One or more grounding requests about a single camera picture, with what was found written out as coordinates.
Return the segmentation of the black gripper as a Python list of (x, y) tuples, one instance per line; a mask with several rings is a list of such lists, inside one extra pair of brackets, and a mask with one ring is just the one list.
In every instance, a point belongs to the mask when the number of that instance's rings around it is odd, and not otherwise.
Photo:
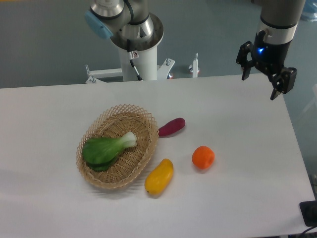
[(251, 68), (255, 66), (257, 70), (268, 75), (273, 86), (271, 100), (280, 94), (287, 94), (294, 87), (297, 69), (284, 67), (284, 61), (296, 28), (296, 24), (282, 29), (260, 22), (254, 44), (247, 41), (240, 46), (236, 63), (243, 70), (242, 80), (249, 77)]

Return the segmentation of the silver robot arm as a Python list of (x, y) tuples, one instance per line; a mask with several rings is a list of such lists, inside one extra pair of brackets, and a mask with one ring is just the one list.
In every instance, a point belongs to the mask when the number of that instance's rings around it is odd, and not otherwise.
[(304, 0), (253, 0), (261, 6), (260, 21), (254, 42), (240, 46), (236, 63), (243, 70), (242, 80), (249, 77), (254, 67), (268, 77), (274, 100), (280, 94), (293, 89), (297, 69), (285, 67), (290, 44), (294, 38), (305, 1)]

